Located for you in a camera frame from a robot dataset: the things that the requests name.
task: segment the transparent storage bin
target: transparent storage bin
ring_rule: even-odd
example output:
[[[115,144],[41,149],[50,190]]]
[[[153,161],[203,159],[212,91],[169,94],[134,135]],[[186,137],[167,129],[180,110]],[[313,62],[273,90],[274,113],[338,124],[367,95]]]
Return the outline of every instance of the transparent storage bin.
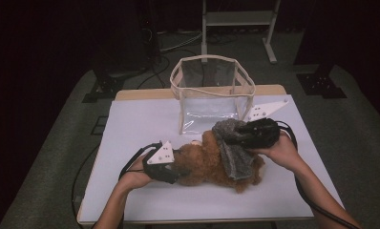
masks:
[[[180,134],[202,134],[228,118],[244,120],[253,104],[255,83],[236,59],[182,58],[170,82],[180,104]]]

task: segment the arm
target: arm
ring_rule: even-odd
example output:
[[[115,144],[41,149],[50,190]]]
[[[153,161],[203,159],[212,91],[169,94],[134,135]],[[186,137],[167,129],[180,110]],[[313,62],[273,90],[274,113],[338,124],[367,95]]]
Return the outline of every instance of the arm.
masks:
[[[144,156],[140,156],[130,170],[142,170],[143,158]],[[128,194],[134,189],[145,186],[150,181],[151,179],[142,172],[130,172],[122,176],[110,194],[109,200],[94,228],[117,228],[124,213]]]
[[[286,133],[281,132],[279,141],[270,149],[253,149],[248,151],[266,155],[278,165],[293,172],[309,199],[331,214],[360,227],[303,161]],[[343,225],[323,216],[315,210],[312,210],[312,213],[319,224],[319,228],[345,228]]]

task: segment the gray cloth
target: gray cloth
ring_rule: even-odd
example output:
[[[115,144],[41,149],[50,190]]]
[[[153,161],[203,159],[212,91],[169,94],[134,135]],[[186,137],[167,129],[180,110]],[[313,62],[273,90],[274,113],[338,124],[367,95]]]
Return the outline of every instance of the gray cloth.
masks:
[[[229,145],[225,139],[234,138],[240,134],[235,132],[235,128],[246,123],[234,118],[219,121],[212,128],[217,143],[220,147],[222,163],[225,172],[233,179],[247,178],[252,175],[251,164],[253,157],[248,154],[240,145]]]

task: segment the brown fur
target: brown fur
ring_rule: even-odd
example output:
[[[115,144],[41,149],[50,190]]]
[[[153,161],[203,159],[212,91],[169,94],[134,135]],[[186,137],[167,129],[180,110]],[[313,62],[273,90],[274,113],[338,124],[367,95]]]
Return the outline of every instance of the brown fur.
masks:
[[[254,156],[252,167],[253,175],[248,178],[234,180],[225,172],[222,164],[220,148],[212,131],[206,131],[202,135],[202,146],[185,144],[180,147],[180,152],[175,153],[175,162],[172,170],[181,173],[178,182],[182,185],[198,185],[204,181],[220,186],[233,187],[237,193],[242,193],[249,184],[256,185],[261,182],[259,170],[264,166],[264,160]]]

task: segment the floor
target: floor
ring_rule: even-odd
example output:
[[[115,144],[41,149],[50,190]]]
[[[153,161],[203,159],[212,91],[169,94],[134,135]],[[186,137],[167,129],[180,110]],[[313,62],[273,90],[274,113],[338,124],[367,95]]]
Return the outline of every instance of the floor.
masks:
[[[192,34],[159,36],[163,49]],[[364,226],[380,228],[380,115],[360,92],[354,78],[334,67],[330,78],[347,98],[324,99],[306,95],[297,73],[311,73],[315,66],[293,66],[303,33],[275,32],[273,50],[278,63],[270,64],[264,51],[264,33],[254,31],[210,39],[209,53],[237,59],[255,84],[281,84],[292,94],[346,209]],[[200,43],[163,54],[152,71],[129,78],[123,89],[169,87],[169,76],[179,59],[200,54]],[[95,85],[95,75],[82,75],[53,124],[23,186],[0,228],[79,228],[75,212],[84,197],[101,141],[102,124],[112,98],[83,103]],[[313,220],[276,221],[277,228],[316,228]],[[269,223],[156,225],[154,228],[271,228]],[[144,228],[144,225],[126,225]]]

